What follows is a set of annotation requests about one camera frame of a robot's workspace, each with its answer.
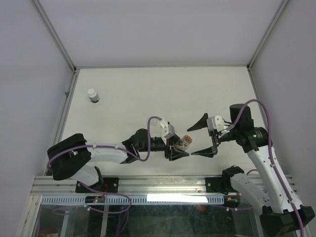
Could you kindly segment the clear bottle orange pills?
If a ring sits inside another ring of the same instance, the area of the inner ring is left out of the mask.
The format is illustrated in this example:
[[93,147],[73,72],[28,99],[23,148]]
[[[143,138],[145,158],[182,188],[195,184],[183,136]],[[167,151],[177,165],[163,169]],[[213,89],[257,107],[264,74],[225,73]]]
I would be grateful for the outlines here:
[[189,135],[184,135],[174,145],[174,147],[180,151],[186,151],[192,143],[192,138]]

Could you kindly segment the white cap pill bottle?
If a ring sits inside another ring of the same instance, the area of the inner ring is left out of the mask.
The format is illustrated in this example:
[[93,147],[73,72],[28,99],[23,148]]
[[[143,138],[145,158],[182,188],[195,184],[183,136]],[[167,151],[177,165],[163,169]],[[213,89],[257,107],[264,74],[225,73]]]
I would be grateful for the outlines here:
[[92,103],[98,103],[100,101],[97,91],[93,88],[88,89],[87,91],[88,98]]

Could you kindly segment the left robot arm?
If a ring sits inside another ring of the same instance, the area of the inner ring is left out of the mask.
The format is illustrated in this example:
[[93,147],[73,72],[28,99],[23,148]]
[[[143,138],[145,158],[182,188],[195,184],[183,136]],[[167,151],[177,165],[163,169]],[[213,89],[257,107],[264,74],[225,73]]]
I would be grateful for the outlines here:
[[74,179],[84,183],[91,191],[103,188],[103,179],[98,167],[87,165],[91,162],[113,162],[130,164],[140,161],[140,153],[164,152],[164,157],[175,161],[189,154],[178,148],[177,135],[163,140],[161,137],[148,138],[148,130],[142,128],[129,139],[117,145],[90,144],[82,133],[77,133],[59,142],[47,150],[47,170],[56,181]]

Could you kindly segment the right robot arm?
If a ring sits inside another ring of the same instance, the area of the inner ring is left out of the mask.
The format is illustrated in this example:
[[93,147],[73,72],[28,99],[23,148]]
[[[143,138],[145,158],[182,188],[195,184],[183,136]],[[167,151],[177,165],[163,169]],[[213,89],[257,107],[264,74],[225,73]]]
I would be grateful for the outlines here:
[[247,103],[230,106],[231,122],[221,116],[203,117],[188,131],[207,128],[212,146],[194,152],[194,155],[213,158],[223,142],[235,141],[255,166],[264,190],[249,180],[239,166],[222,171],[220,179],[210,184],[213,190],[227,195],[238,192],[246,198],[259,216],[264,232],[270,237],[300,231],[315,218],[312,207],[303,205],[291,188],[277,160],[269,128],[255,127]]

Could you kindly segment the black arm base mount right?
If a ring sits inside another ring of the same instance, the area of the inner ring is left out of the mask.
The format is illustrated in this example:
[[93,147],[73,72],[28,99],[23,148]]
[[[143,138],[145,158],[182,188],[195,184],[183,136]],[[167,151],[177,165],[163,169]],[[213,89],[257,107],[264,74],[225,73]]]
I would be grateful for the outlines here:
[[228,195],[229,193],[237,193],[230,185],[230,182],[223,177],[206,177],[205,187],[207,193],[221,193]]

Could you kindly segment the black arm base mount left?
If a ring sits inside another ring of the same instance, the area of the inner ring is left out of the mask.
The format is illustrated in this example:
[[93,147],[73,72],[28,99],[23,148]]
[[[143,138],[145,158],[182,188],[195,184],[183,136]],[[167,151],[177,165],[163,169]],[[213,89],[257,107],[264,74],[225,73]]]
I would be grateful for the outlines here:
[[[94,189],[98,192],[110,192],[117,193],[119,187],[119,178],[118,177],[103,177],[103,181],[90,186],[91,189]],[[93,193],[90,189],[86,188],[83,184],[77,182],[76,193]]]

